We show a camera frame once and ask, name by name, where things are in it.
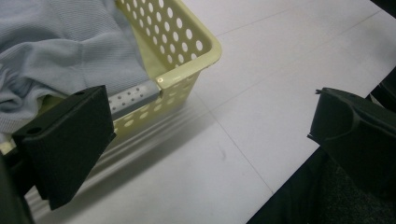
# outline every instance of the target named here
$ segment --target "dark fabric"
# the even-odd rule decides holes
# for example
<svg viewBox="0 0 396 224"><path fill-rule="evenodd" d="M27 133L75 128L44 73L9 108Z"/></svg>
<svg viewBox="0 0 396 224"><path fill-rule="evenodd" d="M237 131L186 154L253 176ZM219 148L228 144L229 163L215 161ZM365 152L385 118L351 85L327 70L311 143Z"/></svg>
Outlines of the dark fabric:
<svg viewBox="0 0 396 224"><path fill-rule="evenodd" d="M318 184L328 159L318 149L248 223L315 223Z"/></svg>
<svg viewBox="0 0 396 224"><path fill-rule="evenodd" d="M390 224L395 208L357 188L319 148L248 223Z"/></svg>
<svg viewBox="0 0 396 224"><path fill-rule="evenodd" d="M372 95L386 109L396 112L396 67L375 87Z"/></svg>
<svg viewBox="0 0 396 224"><path fill-rule="evenodd" d="M396 2L392 0L371 0L374 4L384 9L390 16L396 18Z"/></svg>
<svg viewBox="0 0 396 224"><path fill-rule="evenodd" d="M381 201L358 189L332 160L324 166L318 192L318 223L396 223L394 203Z"/></svg>

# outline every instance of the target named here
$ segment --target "yellow plastic basket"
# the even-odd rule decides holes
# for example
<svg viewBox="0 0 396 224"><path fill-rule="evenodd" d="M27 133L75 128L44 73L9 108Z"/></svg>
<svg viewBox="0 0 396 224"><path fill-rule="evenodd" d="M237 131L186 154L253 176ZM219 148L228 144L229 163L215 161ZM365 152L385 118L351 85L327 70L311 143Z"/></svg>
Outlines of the yellow plastic basket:
<svg viewBox="0 0 396 224"><path fill-rule="evenodd" d="M200 72L219 59L221 46L181 1L119 0L117 5L132 25L149 77L161 89L155 102L114 120L120 140L182 104Z"/></svg>

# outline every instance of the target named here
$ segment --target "gray cloth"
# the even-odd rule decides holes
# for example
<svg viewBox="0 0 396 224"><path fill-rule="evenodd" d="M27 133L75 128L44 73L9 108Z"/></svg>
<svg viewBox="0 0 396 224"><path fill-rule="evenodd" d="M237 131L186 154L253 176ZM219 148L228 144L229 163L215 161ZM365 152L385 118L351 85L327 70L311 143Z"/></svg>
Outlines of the gray cloth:
<svg viewBox="0 0 396 224"><path fill-rule="evenodd" d="M139 59L113 0L0 1L0 133L33 119L45 95L149 80Z"/></svg>

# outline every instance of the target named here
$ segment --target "white floor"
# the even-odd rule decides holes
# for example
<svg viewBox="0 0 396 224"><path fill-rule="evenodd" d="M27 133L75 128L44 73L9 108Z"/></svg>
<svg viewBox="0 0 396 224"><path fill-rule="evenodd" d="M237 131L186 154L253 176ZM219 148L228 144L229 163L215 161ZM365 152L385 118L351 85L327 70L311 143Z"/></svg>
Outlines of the white floor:
<svg viewBox="0 0 396 224"><path fill-rule="evenodd" d="M164 122L183 124L37 223L246 223L318 147L315 90L366 96L396 65L396 20L368 0L183 1L223 47Z"/></svg>

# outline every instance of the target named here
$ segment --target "clothing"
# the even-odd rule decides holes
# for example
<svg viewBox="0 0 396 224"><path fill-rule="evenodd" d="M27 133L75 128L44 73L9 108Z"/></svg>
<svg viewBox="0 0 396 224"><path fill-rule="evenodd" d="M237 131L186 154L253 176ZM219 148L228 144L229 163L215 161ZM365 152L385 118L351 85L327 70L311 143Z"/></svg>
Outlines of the clothing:
<svg viewBox="0 0 396 224"><path fill-rule="evenodd" d="M45 95L148 81L113 0L0 1L0 133L33 119Z"/></svg>

